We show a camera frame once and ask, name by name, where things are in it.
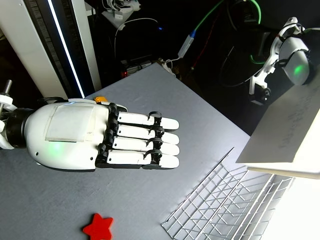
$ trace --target orange object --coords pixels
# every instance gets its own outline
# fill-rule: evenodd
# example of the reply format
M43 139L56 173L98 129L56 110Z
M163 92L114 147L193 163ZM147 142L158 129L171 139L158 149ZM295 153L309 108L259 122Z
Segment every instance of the orange object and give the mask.
M93 215L93 221L91 224L83 229L83 232L90 236L90 240L111 240L112 234L110 232L113 218L102 218L100 214L95 213Z
M94 98L96 103L108 102L108 100L104 96L97 96Z

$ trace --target metal wire rack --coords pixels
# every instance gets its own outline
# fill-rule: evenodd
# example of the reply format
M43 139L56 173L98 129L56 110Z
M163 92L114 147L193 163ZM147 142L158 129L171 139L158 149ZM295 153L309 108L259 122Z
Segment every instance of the metal wire rack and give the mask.
M292 178L228 170L222 158L161 225L173 240L260 240Z

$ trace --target back of robotic hand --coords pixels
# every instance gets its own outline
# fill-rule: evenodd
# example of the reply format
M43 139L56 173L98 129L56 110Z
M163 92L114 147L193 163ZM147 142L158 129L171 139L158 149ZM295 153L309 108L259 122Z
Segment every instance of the back of robotic hand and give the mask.
M69 99L37 111L18 108L5 124L2 148L27 147L37 163L53 169L179 166L179 138L170 133L179 123L156 111L129 113L114 103Z

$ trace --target red star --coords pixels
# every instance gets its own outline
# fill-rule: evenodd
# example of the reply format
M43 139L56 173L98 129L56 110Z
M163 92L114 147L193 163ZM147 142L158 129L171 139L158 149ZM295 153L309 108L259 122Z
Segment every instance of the red star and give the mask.
M93 221L88 226L84 227L83 232L90 236L90 240L111 240L112 234L109 230L113 223L113 218L102 218L96 213L93 216Z

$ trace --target green light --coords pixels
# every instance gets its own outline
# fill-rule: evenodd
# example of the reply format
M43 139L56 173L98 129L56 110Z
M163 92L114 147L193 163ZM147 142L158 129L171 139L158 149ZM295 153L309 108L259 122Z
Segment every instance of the green light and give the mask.
M303 65L299 65L294 69L294 75L299 75L304 70Z
M63 153L63 147L61 142L51 142L49 145L49 153L54 156L59 156Z

